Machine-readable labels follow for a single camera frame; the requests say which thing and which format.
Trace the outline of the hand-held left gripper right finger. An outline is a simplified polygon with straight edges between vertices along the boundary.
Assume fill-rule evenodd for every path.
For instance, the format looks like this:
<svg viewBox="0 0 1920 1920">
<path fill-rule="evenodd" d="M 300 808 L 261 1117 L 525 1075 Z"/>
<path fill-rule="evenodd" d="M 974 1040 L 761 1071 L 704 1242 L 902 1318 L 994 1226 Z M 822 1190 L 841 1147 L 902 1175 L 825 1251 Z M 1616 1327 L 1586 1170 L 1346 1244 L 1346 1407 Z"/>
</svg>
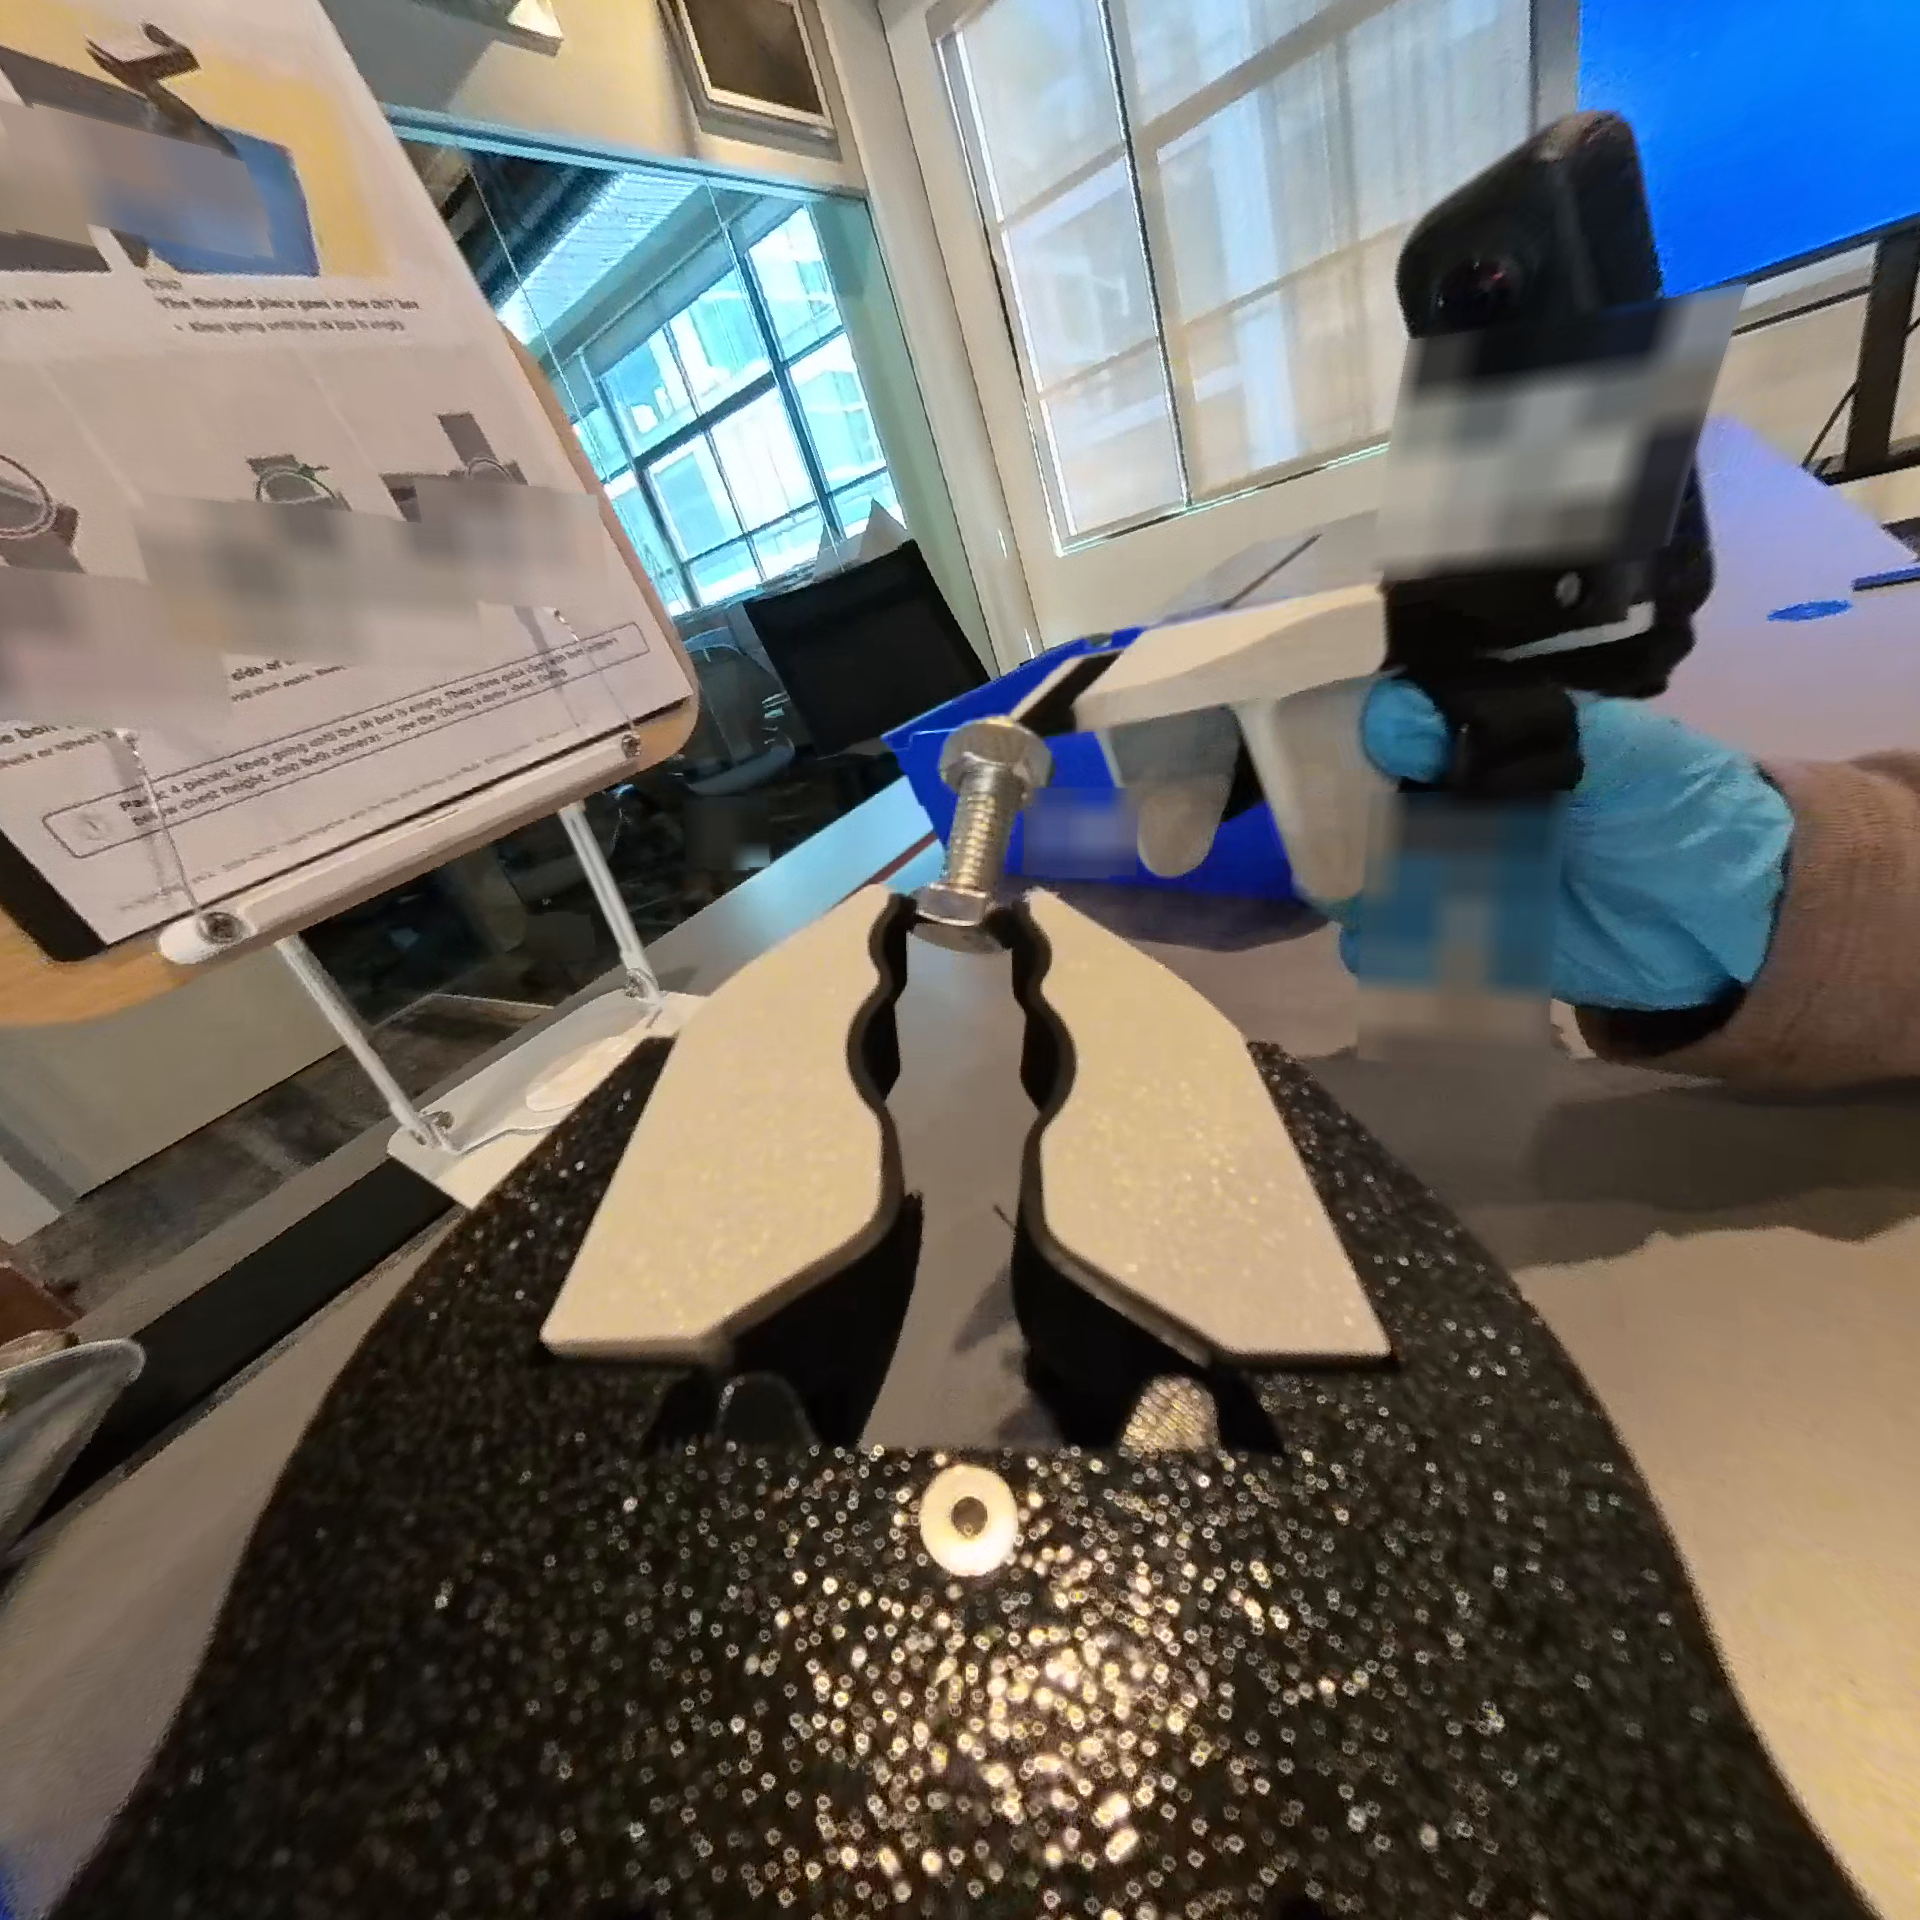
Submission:
<svg viewBox="0 0 1920 1920">
<path fill-rule="evenodd" d="M 1390 1342 L 1244 1036 L 1056 894 L 1012 914 L 1036 1123 L 1017 1229 L 1046 1279 L 1201 1370 Z"/>
</svg>

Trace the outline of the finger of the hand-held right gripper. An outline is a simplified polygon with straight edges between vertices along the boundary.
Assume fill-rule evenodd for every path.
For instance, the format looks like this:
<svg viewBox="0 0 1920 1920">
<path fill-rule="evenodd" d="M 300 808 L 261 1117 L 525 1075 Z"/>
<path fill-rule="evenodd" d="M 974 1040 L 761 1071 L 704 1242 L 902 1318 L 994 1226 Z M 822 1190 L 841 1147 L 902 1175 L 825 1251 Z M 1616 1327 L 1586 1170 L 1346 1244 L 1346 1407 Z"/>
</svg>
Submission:
<svg viewBox="0 0 1920 1920">
<path fill-rule="evenodd" d="M 1278 703 L 1369 678 L 1385 658 L 1385 595 L 1348 584 L 1270 605 L 1171 620 L 1140 630 L 1080 695 L 1081 731 Z"/>
<path fill-rule="evenodd" d="M 1229 634 L 1270 634 L 1291 604 L 1378 578 L 1377 516 L 1342 516 L 1244 546 L 1181 587 L 1145 628 L 1222 622 Z"/>
</svg>

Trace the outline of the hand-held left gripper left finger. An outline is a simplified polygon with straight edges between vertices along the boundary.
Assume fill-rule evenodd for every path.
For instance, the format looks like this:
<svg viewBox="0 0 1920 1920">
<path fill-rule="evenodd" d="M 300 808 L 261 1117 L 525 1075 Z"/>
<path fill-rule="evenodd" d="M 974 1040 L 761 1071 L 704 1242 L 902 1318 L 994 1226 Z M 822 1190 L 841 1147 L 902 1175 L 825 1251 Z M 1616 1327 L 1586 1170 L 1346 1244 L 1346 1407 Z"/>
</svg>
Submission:
<svg viewBox="0 0 1920 1920">
<path fill-rule="evenodd" d="M 853 894 L 673 1040 L 541 1344 L 721 1363 L 876 1252 L 905 1207 L 889 1114 L 915 906 Z"/>
</svg>

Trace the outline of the blue plastic bin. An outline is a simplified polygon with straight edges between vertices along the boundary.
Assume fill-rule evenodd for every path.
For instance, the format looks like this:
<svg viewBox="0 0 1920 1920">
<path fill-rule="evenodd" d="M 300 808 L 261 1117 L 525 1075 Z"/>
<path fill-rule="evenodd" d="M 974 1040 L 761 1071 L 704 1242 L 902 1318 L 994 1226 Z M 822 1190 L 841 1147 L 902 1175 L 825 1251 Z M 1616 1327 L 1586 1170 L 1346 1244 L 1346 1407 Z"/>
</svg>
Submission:
<svg viewBox="0 0 1920 1920">
<path fill-rule="evenodd" d="M 1041 693 L 1043 683 L 1070 662 L 1080 662 L 1084 655 L 1094 661 L 1117 655 L 1140 634 L 1140 626 L 1132 626 L 1060 642 L 981 688 L 961 693 L 882 733 L 882 746 L 896 757 L 941 844 L 948 844 L 956 808 L 956 796 L 941 768 L 948 735 L 979 718 L 1016 715 Z M 1070 829 L 1084 832 L 1094 826 L 1115 829 L 1121 826 L 1117 786 L 1092 733 L 1053 731 L 1046 735 L 1046 747 L 1052 751 L 1052 781 L 1041 799 L 1041 855 L 1028 855 L 1024 826 L 1016 827 L 1011 840 L 1016 872 L 1034 879 L 1106 879 L 1150 894 L 1235 895 L 1265 902 L 1291 902 L 1297 899 L 1285 846 L 1269 806 L 1257 797 L 1257 781 L 1251 775 L 1238 779 L 1238 794 L 1248 797 L 1248 806 L 1222 821 L 1197 868 L 1184 875 L 1157 875 L 1137 855 L 1132 862 L 1117 864 L 1113 855 L 1067 850 L 1062 835 Z"/>
</svg>

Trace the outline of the silver hex nut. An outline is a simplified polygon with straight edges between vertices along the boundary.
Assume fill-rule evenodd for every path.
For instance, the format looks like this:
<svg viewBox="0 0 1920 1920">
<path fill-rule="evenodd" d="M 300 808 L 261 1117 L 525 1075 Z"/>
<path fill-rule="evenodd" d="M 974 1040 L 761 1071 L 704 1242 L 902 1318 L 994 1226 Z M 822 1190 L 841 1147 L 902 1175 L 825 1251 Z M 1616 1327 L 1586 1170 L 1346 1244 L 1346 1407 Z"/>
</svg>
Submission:
<svg viewBox="0 0 1920 1920">
<path fill-rule="evenodd" d="M 982 715 L 947 735 L 940 773 L 954 794 L 979 781 L 1008 783 L 1019 806 L 1049 781 L 1052 751 L 1041 733 L 1016 718 Z"/>
</svg>

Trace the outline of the silver hex bolt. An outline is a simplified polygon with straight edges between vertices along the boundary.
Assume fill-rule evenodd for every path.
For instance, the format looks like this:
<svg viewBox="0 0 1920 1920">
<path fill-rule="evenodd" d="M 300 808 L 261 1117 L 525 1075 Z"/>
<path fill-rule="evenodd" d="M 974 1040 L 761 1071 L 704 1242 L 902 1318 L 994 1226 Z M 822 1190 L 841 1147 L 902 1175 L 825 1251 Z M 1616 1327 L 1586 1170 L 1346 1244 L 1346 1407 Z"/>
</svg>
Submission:
<svg viewBox="0 0 1920 1920">
<path fill-rule="evenodd" d="M 956 797 L 945 868 L 915 894 L 912 930 L 954 954 L 1001 948 L 1006 850 L 1024 788 L 1006 770 L 977 770 Z"/>
</svg>

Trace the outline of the person's right forearm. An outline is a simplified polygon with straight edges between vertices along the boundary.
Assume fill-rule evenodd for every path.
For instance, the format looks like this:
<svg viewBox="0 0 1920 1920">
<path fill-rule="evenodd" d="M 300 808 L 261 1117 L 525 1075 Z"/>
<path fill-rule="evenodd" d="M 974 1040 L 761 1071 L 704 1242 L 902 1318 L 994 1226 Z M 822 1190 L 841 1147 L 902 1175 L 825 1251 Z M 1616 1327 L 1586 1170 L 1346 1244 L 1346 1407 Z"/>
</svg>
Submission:
<svg viewBox="0 0 1920 1920">
<path fill-rule="evenodd" d="M 1918 751 L 1778 760 L 1792 811 L 1784 895 L 1760 972 L 1678 1012 L 1577 1006 L 1608 1062 L 1778 1098 L 1918 1076 Z"/>
</svg>

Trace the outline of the person's right hand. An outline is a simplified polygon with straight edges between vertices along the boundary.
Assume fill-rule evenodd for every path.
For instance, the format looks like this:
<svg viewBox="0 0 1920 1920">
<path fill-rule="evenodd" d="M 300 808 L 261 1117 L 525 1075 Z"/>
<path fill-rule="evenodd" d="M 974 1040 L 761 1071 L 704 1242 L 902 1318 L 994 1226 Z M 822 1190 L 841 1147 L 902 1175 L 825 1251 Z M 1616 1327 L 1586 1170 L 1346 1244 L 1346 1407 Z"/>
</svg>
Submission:
<svg viewBox="0 0 1920 1920">
<path fill-rule="evenodd" d="M 1408 794 L 1396 848 L 1332 909 L 1360 982 L 1689 1015 L 1755 980 L 1786 894 L 1786 796 L 1645 703 L 1577 693 L 1573 710 L 1565 796 L 1474 806 L 1438 794 L 1451 742 L 1434 699 L 1371 690 L 1360 746 Z"/>
</svg>

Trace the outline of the window with white blind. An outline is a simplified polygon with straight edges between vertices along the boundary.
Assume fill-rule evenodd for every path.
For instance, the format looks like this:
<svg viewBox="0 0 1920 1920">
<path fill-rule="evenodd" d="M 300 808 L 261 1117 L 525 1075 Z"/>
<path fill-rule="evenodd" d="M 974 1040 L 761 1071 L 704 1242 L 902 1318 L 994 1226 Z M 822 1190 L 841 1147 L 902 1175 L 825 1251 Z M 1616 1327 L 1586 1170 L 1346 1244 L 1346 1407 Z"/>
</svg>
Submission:
<svg viewBox="0 0 1920 1920">
<path fill-rule="evenodd" d="M 1381 444 L 1416 221 L 1533 124 L 1526 2 L 940 5 L 1060 546 Z"/>
</svg>

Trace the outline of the cluster of grey office chairs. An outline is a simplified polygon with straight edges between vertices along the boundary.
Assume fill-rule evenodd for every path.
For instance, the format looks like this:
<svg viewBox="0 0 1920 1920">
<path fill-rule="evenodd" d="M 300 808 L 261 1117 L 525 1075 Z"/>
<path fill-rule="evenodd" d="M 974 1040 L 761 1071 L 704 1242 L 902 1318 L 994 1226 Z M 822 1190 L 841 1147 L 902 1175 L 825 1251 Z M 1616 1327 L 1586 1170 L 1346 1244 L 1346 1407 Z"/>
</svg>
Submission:
<svg viewBox="0 0 1920 1920">
<path fill-rule="evenodd" d="M 902 778 L 876 739 L 825 751 L 780 676 L 744 600 L 677 614 L 700 693 L 700 712 L 675 768 L 700 799 L 771 799 L 800 794 L 827 819 Z"/>
</svg>

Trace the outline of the black mesh office chair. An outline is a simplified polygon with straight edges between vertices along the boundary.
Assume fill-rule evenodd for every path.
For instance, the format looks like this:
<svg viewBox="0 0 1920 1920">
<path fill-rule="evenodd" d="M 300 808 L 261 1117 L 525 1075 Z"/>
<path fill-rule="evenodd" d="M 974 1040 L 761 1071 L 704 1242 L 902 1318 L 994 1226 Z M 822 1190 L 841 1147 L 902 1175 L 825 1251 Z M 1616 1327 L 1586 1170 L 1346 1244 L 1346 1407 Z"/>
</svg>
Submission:
<svg viewBox="0 0 1920 1920">
<path fill-rule="evenodd" d="M 744 611 L 822 757 L 867 749 L 992 678 L 912 540 Z"/>
</svg>

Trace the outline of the dark framed window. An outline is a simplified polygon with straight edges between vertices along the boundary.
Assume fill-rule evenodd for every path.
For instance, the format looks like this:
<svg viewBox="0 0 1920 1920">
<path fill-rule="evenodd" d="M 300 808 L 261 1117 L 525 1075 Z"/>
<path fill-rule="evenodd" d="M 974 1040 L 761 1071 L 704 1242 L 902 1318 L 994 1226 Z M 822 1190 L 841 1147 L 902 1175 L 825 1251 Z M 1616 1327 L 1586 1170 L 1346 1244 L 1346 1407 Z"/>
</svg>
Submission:
<svg viewBox="0 0 1920 1920">
<path fill-rule="evenodd" d="M 850 197 L 661 165 L 472 157 L 464 251 L 673 614 L 908 535 Z"/>
</svg>

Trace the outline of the black backing board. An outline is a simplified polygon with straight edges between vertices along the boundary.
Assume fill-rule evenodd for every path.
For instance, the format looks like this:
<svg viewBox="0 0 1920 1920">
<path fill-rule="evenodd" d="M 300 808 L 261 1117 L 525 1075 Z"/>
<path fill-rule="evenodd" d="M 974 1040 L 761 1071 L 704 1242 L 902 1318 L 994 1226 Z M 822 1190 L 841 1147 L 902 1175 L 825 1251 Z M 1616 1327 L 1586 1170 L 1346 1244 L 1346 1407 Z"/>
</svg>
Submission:
<svg viewBox="0 0 1920 1920">
<path fill-rule="evenodd" d="M 108 951 L 97 928 L 5 835 L 0 855 L 5 916 L 43 958 L 77 964 Z"/>
</svg>

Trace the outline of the grey metal clamp lever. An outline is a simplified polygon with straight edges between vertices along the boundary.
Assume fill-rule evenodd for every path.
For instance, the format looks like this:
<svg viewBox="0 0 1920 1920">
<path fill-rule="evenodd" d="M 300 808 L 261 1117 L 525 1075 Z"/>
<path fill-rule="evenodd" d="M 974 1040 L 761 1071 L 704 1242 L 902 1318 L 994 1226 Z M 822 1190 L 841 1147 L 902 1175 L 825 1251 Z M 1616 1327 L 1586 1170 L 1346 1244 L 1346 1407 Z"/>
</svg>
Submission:
<svg viewBox="0 0 1920 1920">
<path fill-rule="evenodd" d="M 146 1355 L 131 1336 L 22 1334 L 3 1349 L 3 1552 L 34 1524 Z"/>
</svg>

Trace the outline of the framed wall vent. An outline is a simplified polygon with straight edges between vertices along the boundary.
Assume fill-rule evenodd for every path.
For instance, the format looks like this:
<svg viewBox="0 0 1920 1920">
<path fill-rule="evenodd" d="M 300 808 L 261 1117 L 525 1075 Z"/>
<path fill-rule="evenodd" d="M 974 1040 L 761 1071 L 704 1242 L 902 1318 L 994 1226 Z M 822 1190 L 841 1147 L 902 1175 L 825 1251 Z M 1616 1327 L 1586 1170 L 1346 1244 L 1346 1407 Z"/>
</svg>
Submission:
<svg viewBox="0 0 1920 1920">
<path fill-rule="evenodd" d="M 692 102 L 732 122 L 832 138 L 797 2 L 661 2 Z"/>
</svg>

